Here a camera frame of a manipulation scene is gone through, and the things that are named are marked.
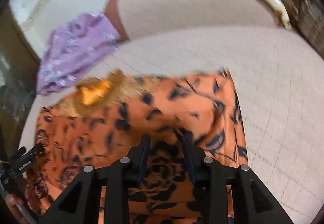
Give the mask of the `person left hand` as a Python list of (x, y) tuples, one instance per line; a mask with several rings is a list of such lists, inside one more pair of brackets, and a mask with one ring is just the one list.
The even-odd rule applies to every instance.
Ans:
[(21, 211), (18, 209), (18, 206), (23, 206), (24, 201), (22, 198), (14, 193), (8, 193), (5, 196), (5, 203), (9, 208), (10, 212), (15, 217), (16, 221), (20, 224), (29, 223), (29, 221), (23, 216)]

